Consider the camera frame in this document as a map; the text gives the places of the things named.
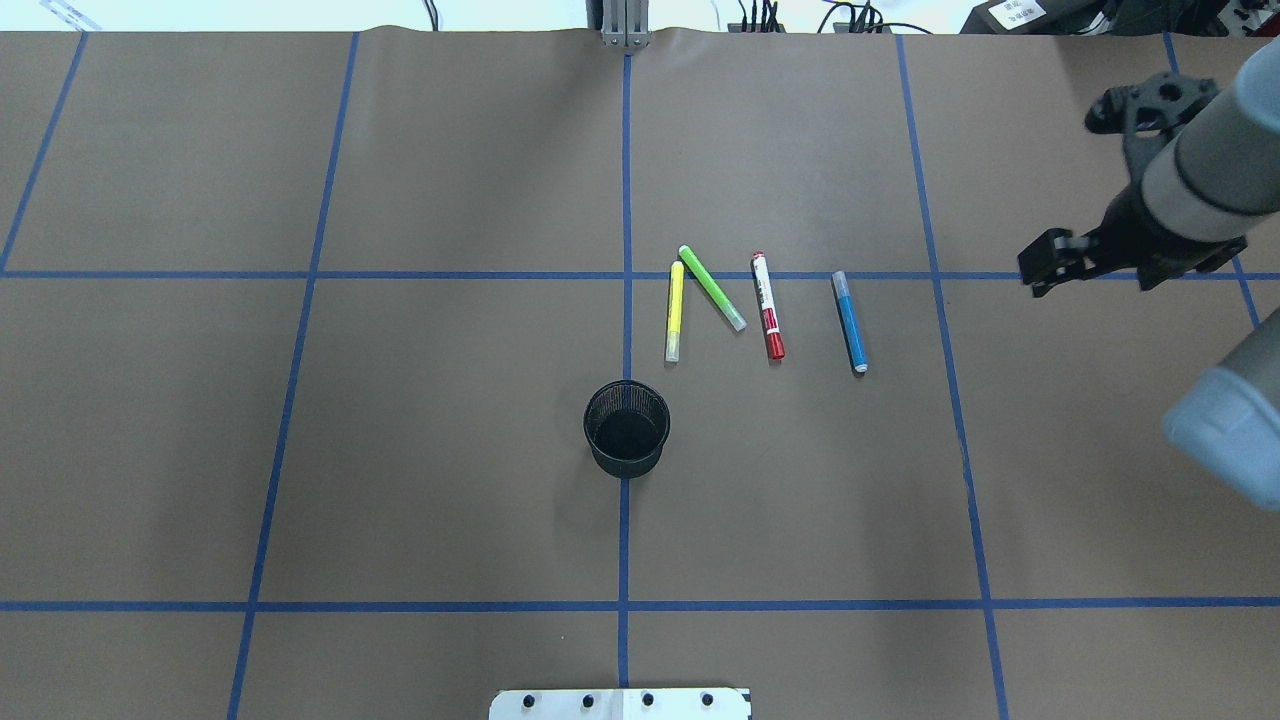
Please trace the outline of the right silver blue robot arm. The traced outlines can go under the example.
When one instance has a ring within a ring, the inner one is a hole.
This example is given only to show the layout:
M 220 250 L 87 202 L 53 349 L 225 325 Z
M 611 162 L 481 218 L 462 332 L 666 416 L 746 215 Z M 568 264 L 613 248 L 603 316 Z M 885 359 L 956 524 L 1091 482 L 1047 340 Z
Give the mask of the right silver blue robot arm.
M 1229 265 L 1279 208 L 1279 46 L 1231 82 L 1178 73 L 1107 88 L 1085 114 L 1119 135 L 1128 184 L 1100 224 L 1050 228 L 1018 254 L 1036 297 L 1070 281 L 1132 269 L 1143 291 Z M 1279 505 L 1277 316 L 1206 370 L 1162 420 L 1165 438 L 1256 506 Z

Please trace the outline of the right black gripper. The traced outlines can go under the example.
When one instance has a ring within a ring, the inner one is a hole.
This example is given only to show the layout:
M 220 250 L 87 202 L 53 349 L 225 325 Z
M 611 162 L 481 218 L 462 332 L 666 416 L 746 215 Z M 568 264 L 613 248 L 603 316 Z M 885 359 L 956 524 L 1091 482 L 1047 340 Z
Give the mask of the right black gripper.
M 1050 228 L 1018 254 L 1018 270 L 1033 299 L 1043 299 L 1065 283 L 1126 269 L 1133 269 L 1140 290 L 1148 291 L 1189 272 L 1216 272 L 1247 247 L 1243 234 L 1201 242 L 1164 228 L 1146 206 L 1140 188 L 1129 184 L 1089 236 Z

